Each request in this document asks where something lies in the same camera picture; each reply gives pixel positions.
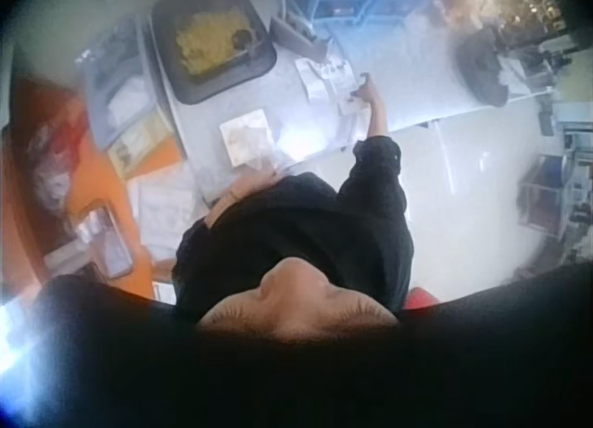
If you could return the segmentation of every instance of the yellow food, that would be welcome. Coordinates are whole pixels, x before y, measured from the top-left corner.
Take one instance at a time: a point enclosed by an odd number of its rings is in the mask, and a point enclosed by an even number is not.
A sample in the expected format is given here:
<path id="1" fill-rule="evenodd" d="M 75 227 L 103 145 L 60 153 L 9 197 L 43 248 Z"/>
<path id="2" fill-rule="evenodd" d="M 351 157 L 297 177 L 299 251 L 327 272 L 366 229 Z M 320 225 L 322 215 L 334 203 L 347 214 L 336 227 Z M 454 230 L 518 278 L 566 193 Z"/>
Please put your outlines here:
<path id="1" fill-rule="evenodd" d="M 233 48 L 233 35 L 239 30 L 250 31 L 254 37 L 249 19 L 239 8 L 194 14 L 176 35 L 187 71 L 200 74 L 233 58 L 237 53 Z"/>

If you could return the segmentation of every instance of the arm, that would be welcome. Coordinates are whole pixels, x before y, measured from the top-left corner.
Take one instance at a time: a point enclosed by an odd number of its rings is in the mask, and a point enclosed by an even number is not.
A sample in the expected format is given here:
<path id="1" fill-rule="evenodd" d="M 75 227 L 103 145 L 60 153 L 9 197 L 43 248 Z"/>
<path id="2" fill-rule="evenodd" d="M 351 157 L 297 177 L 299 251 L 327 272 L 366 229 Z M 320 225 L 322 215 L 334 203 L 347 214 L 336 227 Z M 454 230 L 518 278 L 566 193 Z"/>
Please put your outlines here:
<path id="1" fill-rule="evenodd" d="M 229 187 L 221 199 L 214 205 L 210 213 L 204 218 L 206 227 L 211 229 L 218 218 L 230 206 L 238 203 L 243 198 L 272 187 L 283 177 L 284 175 L 282 173 L 276 173 L 272 169 L 255 171 L 254 173 L 242 176 L 231 184 L 231 187 Z"/>
<path id="2" fill-rule="evenodd" d="M 354 147 L 356 164 L 338 193 L 341 204 L 352 211 L 398 220 L 406 211 L 406 196 L 399 185 L 401 152 L 387 136 L 385 104 L 367 74 L 353 95 L 371 105 L 366 141 Z"/>

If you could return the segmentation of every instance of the white countertop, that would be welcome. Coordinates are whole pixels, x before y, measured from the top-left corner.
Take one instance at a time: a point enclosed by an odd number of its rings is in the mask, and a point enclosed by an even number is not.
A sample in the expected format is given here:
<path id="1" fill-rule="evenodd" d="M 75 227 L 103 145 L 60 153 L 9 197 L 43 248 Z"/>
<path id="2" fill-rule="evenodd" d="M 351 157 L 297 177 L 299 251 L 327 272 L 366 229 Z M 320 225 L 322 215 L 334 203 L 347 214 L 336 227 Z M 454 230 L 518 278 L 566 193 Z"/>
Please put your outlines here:
<path id="1" fill-rule="evenodd" d="M 251 1 L 269 25 L 277 1 Z M 355 72 L 373 76 L 391 131 L 484 107 L 457 71 L 454 53 L 460 38 L 426 18 L 410 19 L 405 28 L 333 26 L 329 32 Z M 310 104 L 294 63 L 299 56 L 278 46 L 276 50 L 278 61 L 268 74 L 196 105 L 177 101 L 165 78 L 185 153 L 207 200 L 241 172 L 233 169 L 221 137 L 220 125 L 227 120 L 263 108 L 276 145 L 292 156 L 284 159 L 284 166 L 352 145 L 357 133 L 364 132 L 365 119 L 340 117 L 336 102 Z"/>

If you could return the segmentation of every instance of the black tray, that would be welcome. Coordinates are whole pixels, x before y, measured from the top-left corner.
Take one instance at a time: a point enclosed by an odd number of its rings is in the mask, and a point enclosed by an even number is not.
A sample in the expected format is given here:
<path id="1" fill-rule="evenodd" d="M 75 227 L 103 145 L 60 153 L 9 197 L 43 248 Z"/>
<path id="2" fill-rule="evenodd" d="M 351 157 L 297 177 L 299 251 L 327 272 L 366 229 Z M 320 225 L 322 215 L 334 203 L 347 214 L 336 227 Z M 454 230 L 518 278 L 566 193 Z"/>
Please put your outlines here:
<path id="1" fill-rule="evenodd" d="M 226 11 L 241 8 L 256 34 L 256 45 L 249 53 L 201 75 L 190 75 L 182 64 L 182 54 L 175 42 L 177 31 L 192 15 L 202 11 Z M 271 38 L 249 0 L 159 0 L 152 10 L 152 28 L 158 54 L 177 99 L 197 104 L 239 83 L 250 81 L 270 71 L 276 64 L 276 50 Z"/>

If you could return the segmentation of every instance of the black jacket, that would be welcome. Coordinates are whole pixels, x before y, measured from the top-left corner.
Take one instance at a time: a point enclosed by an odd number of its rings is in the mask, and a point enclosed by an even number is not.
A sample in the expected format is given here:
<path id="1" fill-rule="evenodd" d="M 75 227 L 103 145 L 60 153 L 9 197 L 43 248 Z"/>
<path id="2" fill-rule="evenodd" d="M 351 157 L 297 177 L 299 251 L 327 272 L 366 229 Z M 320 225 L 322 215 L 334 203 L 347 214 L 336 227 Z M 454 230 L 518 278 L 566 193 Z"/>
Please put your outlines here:
<path id="1" fill-rule="evenodd" d="M 413 253 L 397 179 L 401 153 L 380 136 L 354 154 L 339 192 L 311 173 L 291 176 L 233 205 L 212 229 L 197 222 L 177 253 L 177 310 L 198 321 L 226 296 L 258 287 L 281 259 L 299 257 L 333 284 L 398 312 Z"/>

